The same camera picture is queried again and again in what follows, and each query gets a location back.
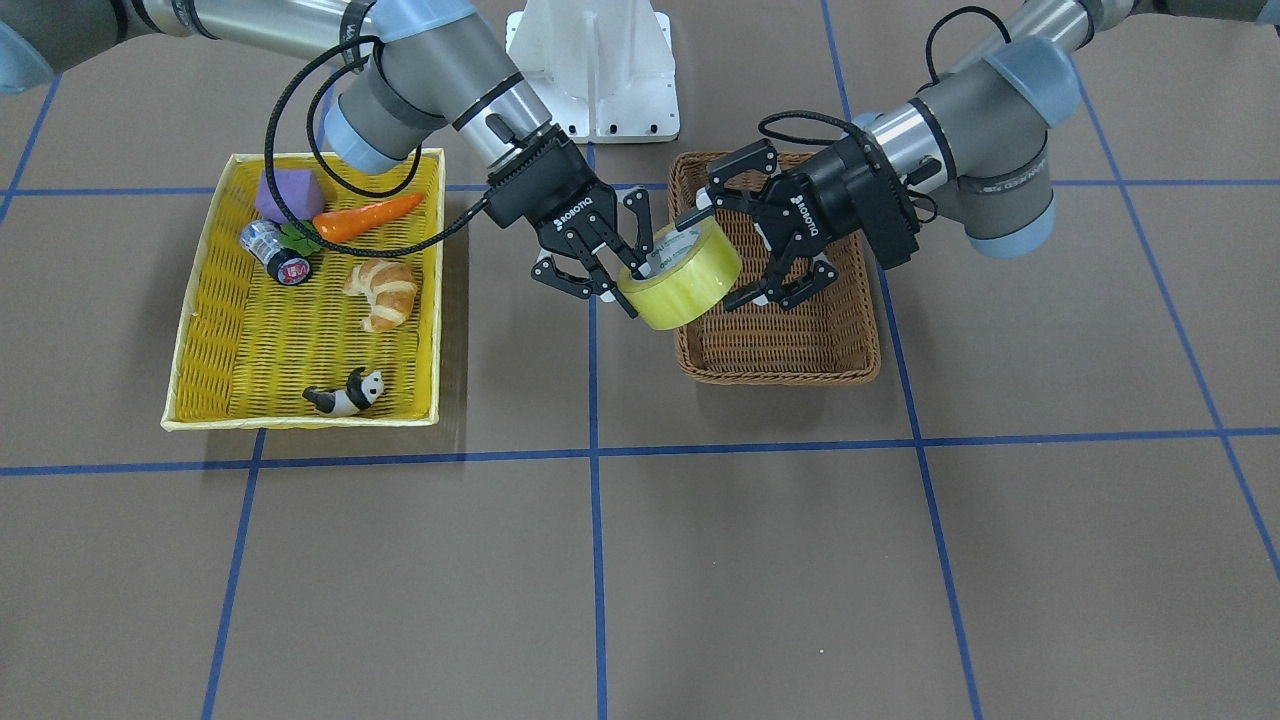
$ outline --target purple cube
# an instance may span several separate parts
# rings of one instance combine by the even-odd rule
[[[311,170],[282,170],[276,168],[275,187],[279,188],[284,204],[288,205],[289,210],[300,220],[310,220],[324,213],[324,192],[320,191],[320,183],[316,182],[316,177]],[[253,206],[268,220],[280,224],[288,222],[284,218],[284,213],[280,211],[280,208],[271,197],[271,190],[266,186],[265,172],[257,178],[257,199],[253,201]]]

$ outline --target croissant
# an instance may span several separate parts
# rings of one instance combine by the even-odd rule
[[[347,295],[365,293],[371,309],[361,327],[367,333],[381,333],[408,319],[417,286],[408,265],[375,259],[352,268],[342,291]]]

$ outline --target clear packing tape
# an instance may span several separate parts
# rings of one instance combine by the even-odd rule
[[[637,281],[618,273],[618,290],[655,331],[686,325],[719,302],[742,273],[742,259],[723,228],[709,217],[686,231],[658,231],[650,273]]]

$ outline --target toy carrot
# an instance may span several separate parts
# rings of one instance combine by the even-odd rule
[[[349,210],[320,213],[311,218],[320,237],[329,242],[347,242],[384,223],[408,215],[422,201],[422,193],[402,195]]]

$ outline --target toy panda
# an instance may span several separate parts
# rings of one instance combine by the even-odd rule
[[[347,375],[344,389],[316,391],[311,386],[302,391],[302,397],[311,401],[323,415],[330,418],[346,418],[362,410],[369,410],[375,400],[383,395],[383,373],[375,370],[369,377],[361,379],[364,368],[356,368]]]

